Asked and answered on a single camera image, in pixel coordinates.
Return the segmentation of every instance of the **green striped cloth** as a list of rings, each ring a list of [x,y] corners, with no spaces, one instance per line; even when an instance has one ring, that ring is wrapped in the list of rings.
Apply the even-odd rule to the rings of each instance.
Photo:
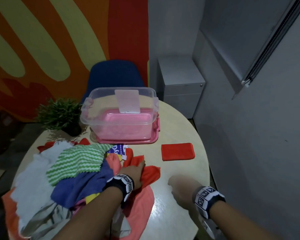
[[[46,172],[48,181],[55,186],[60,180],[74,178],[83,172],[98,172],[110,144],[75,145],[60,153],[56,163]]]

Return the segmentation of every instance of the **chair backrest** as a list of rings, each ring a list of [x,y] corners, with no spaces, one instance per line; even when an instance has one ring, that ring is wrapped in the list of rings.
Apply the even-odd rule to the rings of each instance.
[[[131,61],[107,60],[95,64],[90,71],[87,90],[81,103],[95,88],[144,87],[140,73]]]

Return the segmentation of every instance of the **potted plant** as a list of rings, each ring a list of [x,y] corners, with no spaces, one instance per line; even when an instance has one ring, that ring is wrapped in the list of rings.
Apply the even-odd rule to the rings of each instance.
[[[40,104],[35,120],[46,130],[63,130],[70,136],[78,136],[81,133],[80,108],[81,105],[72,99],[50,99],[47,105]]]

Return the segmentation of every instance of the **painted mural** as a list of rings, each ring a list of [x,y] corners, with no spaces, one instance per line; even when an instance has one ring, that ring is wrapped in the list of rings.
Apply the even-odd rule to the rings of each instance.
[[[91,67],[129,60],[148,84],[148,0],[0,0],[0,110],[30,122],[81,100]]]

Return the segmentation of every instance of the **black wristband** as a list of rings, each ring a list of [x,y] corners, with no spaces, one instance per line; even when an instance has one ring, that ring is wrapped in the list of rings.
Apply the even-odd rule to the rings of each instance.
[[[225,197],[215,189],[207,186],[198,187],[192,195],[192,202],[197,211],[206,219],[210,218],[210,209],[217,201],[226,201]]]
[[[121,204],[127,201],[130,193],[134,189],[134,181],[126,174],[118,174],[107,181],[102,191],[109,187],[117,187],[121,190],[123,200]]]

